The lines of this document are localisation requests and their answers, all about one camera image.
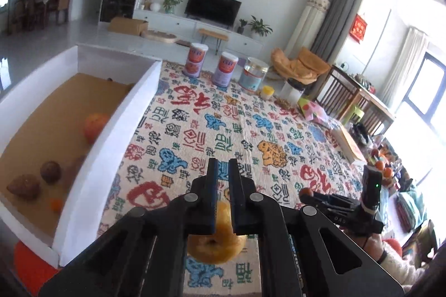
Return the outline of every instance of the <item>plastic container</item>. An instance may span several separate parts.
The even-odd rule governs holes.
[[[280,92],[279,99],[287,101],[292,107],[296,107],[304,91],[305,86],[301,82],[288,78]]]
[[[239,79],[239,85],[246,93],[257,92],[260,84],[268,73],[269,65],[256,58],[246,60],[244,70]]]
[[[262,88],[262,91],[260,92],[260,98],[263,99],[264,101],[269,101],[269,99],[273,96],[274,94],[274,88],[270,87],[269,85],[265,85]]]
[[[219,87],[227,87],[238,61],[238,57],[224,51],[212,76],[212,83]]]
[[[209,47],[204,44],[192,43],[187,55],[183,73],[189,77],[198,78],[204,63],[204,57]]]

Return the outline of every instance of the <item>wooden chair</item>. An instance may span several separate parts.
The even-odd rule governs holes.
[[[327,79],[319,88],[316,98],[324,88],[327,88],[327,91],[318,103],[325,112],[331,117],[342,120],[353,104],[358,105],[364,111],[361,122],[371,136],[378,131],[380,133],[387,131],[395,120],[395,116],[383,102],[367,92],[336,66],[330,70]]]
[[[50,0],[45,7],[45,24],[48,24],[50,13],[56,13],[56,24],[59,25],[59,13],[65,13],[65,23],[68,22],[68,13],[70,10],[70,0]]]
[[[368,103],[364,110],[364,117],[361,122],[371,136],[377,133],[384,133],[392,125],[395,117],[380,110],[372,103]]]
[[[43,2],[36,3],[36,0],[26,1],[27,10],[27,29],[33,30],[37,23],[41,23],[42,28],[45,27],[44,23],[44,5]]]
[[[15,27],[13,33],[22,31],[26,25],[26,6],[25,0],[17,0],[14,4],[12,26]]]

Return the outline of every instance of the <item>gray curtain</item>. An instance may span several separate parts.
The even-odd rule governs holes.
[[[311,51],[328,61],[355,0],[331,0],[330,8],[311,47]]]

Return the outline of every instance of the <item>television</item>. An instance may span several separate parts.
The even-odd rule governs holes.
[[[241,2],[236,0],[189,0],[187,16],[218,22],[224,26],[233,26],[237,19]]]

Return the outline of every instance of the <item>flower vase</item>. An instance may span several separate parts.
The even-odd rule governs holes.
[[[251,39],[259,42],[262,39],[262,36],[259,33],[256,33],[255,31],[253,31],[251,33]]]
[[[152,2],[152,4],[150,5],[150,11],[153,11],[154,13],[157,13],[158,11],[160,11],[160,9],[161,5],[157,2]]]

